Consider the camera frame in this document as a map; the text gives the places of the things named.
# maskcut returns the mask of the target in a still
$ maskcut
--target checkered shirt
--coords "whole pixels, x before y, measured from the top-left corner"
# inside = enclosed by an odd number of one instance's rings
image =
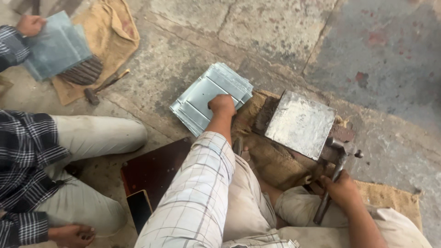
[[[228,207],[228,186],[235,156],[224,136],[204,132],[144,225],[136,248],[265,247],[299,248],[297,242],[267,234],[222,244]]]
[[[14,27],[0,26],[0,72],[23,63],[29,52],[25,39]]]
[[[64,184],[43,169],[69,155],[48,114],[0,109],[0,248],[48,240],[46,213],[32,210]]]

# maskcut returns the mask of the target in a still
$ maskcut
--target man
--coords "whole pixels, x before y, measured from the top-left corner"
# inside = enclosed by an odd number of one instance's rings
[[[209,107],[210,124],[135,247],[431,247],[408,218],[390,208],[364,205],[345,170],[336,183],[322,177],[333,202],[322,225],[315,225],[319,196],[302,187],[285,192],[273,188],[253,174],[242,158],[250,160],[247,151],[242,157],[233,154],[231,96],[218,95]],[[282,220],[290,226],[275,229]]]
[[[45,20],[24,15],[0,27],[0,70],[29,55],[26,36]],[[126,223],[121,205],[64,170],[69,162],[134,151],[145,127],[113,117],[51,116],[0,110],[0,248],[53,240],[83,248]]]

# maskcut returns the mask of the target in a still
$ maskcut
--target stone floor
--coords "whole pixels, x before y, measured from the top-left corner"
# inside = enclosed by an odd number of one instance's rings
[[[1,74],[14,86],[0,106],[139,119],[149,131],[140,154],[191,135],[168,107],[221,61],[257,89],[277,94],[288,89],[336,108],[349,119],[365,153],[348,161],[353,177],[422,191],[424,234],[441,247],[441,1],[127,2],[140,46],[125,65],[132,73],[104,90],[99,106],[84,99],[61,106],[51,83],[35,82],[22,67]],[[17,19],[1,9],[2,23]],[[81,179],[128,210],[119,169],[133,156],[84,161],[98,166],[88,166]],[[135,239],[129,221],[93,246],[129,248]]]

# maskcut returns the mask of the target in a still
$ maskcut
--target mobile phone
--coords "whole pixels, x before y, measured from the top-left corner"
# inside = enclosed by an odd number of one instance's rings
[[[127,197],[127,203],[129,204],[130,214],[135,223],[136,232],[139,235],[145,223],[153,213],[146,190],[143,189],[129,195]]]

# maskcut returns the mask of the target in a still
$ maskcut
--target beige pants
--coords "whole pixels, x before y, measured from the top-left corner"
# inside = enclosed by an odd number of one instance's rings
[[[319,204],[317,195],[295,187],[285,191],[273,209],[269,199],[260,192],[248,163],[236,156],[236,172],[228,190],[224,241],[277,233],[281,239],[297,240],[301,247],[349,248],[348,221],[336,204],[331,202],[321,226],[313,223]],[[392,208],[366,207],[389,248],[431,248],[407,217]],[[275,230],[276,214],[290,227]]]
[[[63,169],[69,162],[134,151],[146,143],[145,127],[134,120],[95,116],[51,116],[58,129],[59,145],[71,156],[45,168],[53,180],[72,178]],[[95,228],[97,236],[115,234],[127,221],[121,205],[79,180],[62,186],[35,211],[46,212],[50,226],[83,224]]]

